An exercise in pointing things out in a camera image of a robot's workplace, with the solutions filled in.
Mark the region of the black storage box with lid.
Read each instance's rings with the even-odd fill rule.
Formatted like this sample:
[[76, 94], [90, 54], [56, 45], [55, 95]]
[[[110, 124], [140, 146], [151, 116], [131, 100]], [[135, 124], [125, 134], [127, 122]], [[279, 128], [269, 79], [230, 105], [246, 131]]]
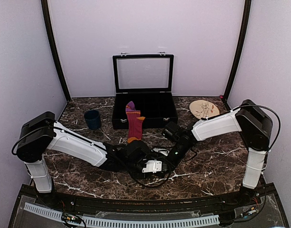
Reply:
[[116, 97], [112, 125], [128, 129], [126, 105], [132, 101], [145, 117], [144, 129], [163, 128], [178, 122], [172, 95], [173, 54], [138, 54], [113, 56]]

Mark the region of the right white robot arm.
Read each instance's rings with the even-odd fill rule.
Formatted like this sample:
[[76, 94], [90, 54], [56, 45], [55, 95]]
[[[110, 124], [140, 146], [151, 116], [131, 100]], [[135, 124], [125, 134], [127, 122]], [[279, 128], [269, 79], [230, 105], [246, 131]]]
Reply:
[[266, 166], [267, 154], [275, 143], [271, 141], [273, 121], [265, 110], [271, 111], [270, 108], [247, 99], [225, 114], [202, 118], [186, 128], [169, 122], [162, 132], [164, 137], [175, 143], [165, 160], [168, 171], [173, 171], [188, 150], [198, 142], [240, 132], [247, 145], [248, 159], [242, 182], [244, 189], [236, 194], [235, 201], [240, 206], [246, 206], [254, 198], [253, 189], [257, 187]]

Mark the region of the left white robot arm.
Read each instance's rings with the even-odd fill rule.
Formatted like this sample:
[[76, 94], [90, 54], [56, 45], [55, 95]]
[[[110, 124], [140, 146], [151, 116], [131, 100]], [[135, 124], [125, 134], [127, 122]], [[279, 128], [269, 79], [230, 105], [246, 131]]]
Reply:
[[166, 155], [153, 152], [143, 141], [117, 145], [97, 142], [64, 127], [53, 112], [47, 111], [22, 126], [11, 153], [24, 162], [42, 200], [50, 207], [59, 205], [60, 196], [53, 191], [45, 150], [68, 154], [101, 170], [126, 171], [137, 184], [147, 188], [153, 186], [141, 183], [141, 179], [153, 175], [169, 179], [171, 175], [172, 165]]

